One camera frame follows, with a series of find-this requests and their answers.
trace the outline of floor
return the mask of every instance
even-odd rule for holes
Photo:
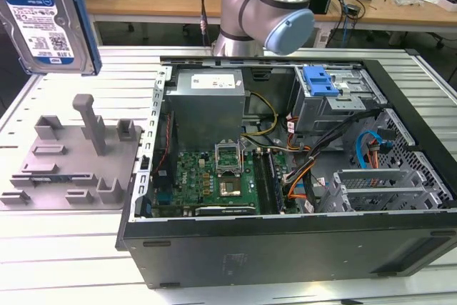
[[[149,24],[149,39],[143,40],[140,24],[134,24],[134,32],[129,32],[128,25],[124,23],[99,24],[102,39],[105,45],[125,46],[200,46],[201,35],[197,25],[189,26],[188,36],[183,35],[182,25],[179,24]],[[210,26],[209,34],[215,40],[218,34],[217,26]],[[306,43],[312,47],[314,37]],[[339,48],[343,33],[338,31],[335,39],[330,43],[331,48]],[[425,33],[409,33],[401,43],[401,48],[412,48],[445,79],[449,80],[452,72],[457,67],[457,35],[444,35],[448,41],[443,41],[445,47],[436,48],[436,39]],[[391,49],[388,44],[390,36],[385,31],[355,31],[347,48],[362,49]],[[26,83],[28,76],[22,71],[18,62],[17,53],[9,41],[8,36],[0,27],[0,116],[6,107],[14,100],[15,96]],[[457,73],[450,81],[457,89]]]

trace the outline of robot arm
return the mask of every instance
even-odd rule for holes
[[[303,46],[314,28],[310,0],[222,0],[216,56],[262,56],[263,46],[288,55]]]

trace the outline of hard drive label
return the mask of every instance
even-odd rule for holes
[[[45,64],[71,64],[74,53],[54,0],[6,0],[31,55]]]

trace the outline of black computer case side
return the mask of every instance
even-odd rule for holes
[[[409,276],[457,246],[455,214],[128,223],[149,288]]]

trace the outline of yellow wire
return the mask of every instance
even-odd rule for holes
[[[262,136],[262,135],[265,135],[265,134],[268,134],[270,132],[272,132],[274,130],[274,128],[276,128],[276,125],[278,123],[278,114],[276,113],[276,110],[273,108],[273,105],[270,104],[270,102],[268,100],[266,100],[265,98],[263,98],[260,94],[256,93],[256,92],[251,92],[253,95],[257,96],[258,98],[262,99],[262,101],[265,102],[265,104],[268,105],[268,107],[271,109],[271,111],[273,112],[273,115],[274,115],[274,121],[271,125],[270,128],[268,128],[267,130],[263,130],[263,131],[260,131],[260,132],[254,132],[252,134],[242,134],[242,136]]]

